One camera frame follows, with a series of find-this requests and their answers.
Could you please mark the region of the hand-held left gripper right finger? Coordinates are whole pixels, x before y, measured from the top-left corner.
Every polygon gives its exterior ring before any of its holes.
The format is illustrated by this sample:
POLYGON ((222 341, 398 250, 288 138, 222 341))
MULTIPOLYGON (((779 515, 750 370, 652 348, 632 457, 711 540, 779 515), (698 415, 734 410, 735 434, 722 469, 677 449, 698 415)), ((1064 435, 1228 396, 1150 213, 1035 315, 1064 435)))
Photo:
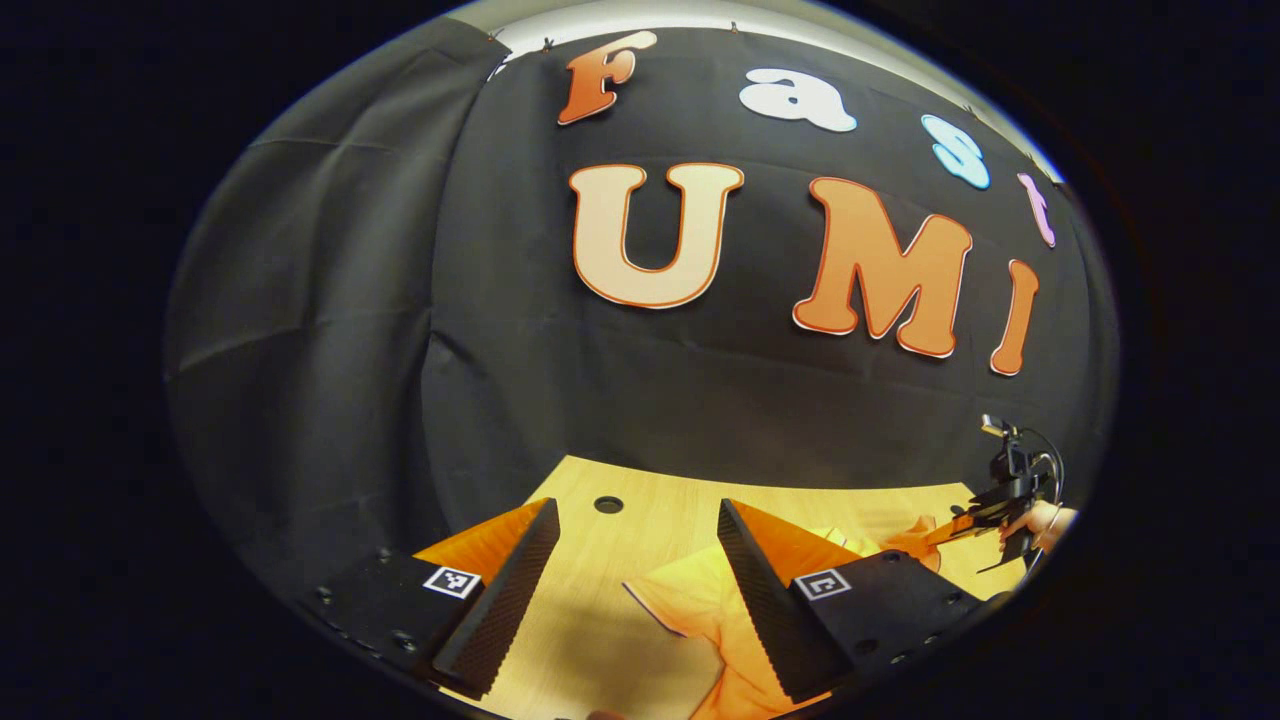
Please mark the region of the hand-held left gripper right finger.
POLYGON ((869 691, 923 664, 1005 601, 979 600, 901 550, 859 556, 732 498, 717 536, 785 694, 869 691))

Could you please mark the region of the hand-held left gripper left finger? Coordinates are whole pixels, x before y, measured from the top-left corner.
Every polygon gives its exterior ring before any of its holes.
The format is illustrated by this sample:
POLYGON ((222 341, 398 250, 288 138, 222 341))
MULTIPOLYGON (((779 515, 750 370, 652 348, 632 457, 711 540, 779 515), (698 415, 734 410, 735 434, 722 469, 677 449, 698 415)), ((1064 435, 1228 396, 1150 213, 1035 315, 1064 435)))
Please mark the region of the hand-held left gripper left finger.
POLYGON ((297 605, 398 674, 480 700, 559 537, 558 503, 538 498, 415 553, 379 548, 302 591, 297 605))

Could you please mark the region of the orange polo T-shirt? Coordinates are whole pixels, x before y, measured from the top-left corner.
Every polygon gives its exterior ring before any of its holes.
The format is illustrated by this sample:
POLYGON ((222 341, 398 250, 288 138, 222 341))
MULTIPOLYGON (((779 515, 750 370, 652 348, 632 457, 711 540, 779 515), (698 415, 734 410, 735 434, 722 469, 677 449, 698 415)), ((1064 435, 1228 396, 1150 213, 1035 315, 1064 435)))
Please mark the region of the orange polo T-shirt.
POLYGON ((709 641, 723 667, 690 720, 771 720, 797 710, 756 635, 719 546, 707 547, 625 582, 668 632, 709 641))

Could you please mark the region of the black backdrop cloth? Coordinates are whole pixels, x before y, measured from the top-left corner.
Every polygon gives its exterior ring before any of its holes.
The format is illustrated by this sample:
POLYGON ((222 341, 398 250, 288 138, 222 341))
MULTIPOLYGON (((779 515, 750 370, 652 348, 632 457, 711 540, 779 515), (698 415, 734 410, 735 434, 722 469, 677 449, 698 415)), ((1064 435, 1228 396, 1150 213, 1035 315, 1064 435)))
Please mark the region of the black backdrop cloth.
POLYGON ((522 503, 573 455, 783 488, 974 482, 980 414, 1089 489, 1117 395, 1114 282, 1066 188, 991 124, 814 44, 659 28, 614 106, 445 17, 296 102, 186 246, 164 380, 195 484, 276 592, 522 503), (822 334, 823 177, 900 241, 972 234, 947 357, 822 334))

